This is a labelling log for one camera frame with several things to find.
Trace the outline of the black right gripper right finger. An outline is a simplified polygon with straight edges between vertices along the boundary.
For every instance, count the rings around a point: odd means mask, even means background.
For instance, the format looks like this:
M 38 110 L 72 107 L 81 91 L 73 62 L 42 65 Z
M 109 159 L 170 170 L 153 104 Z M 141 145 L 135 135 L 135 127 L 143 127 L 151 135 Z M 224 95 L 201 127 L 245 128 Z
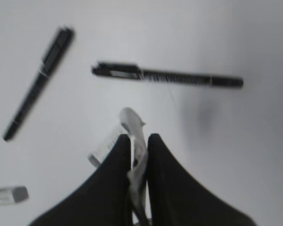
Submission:
M 148 139 L 147 177 L 155 226 L 254 226 L 246 214 L 194 179 L 159 134 Z

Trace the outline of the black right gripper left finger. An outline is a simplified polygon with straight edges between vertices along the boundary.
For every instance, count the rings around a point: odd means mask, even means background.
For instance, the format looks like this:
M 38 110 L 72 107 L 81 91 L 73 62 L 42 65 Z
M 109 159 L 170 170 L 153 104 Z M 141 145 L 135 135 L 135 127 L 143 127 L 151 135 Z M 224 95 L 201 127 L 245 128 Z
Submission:
M 124 226 L 130 138 L 122 134 L 96 171 L 70 196 L 35 219 L 32 226 Z

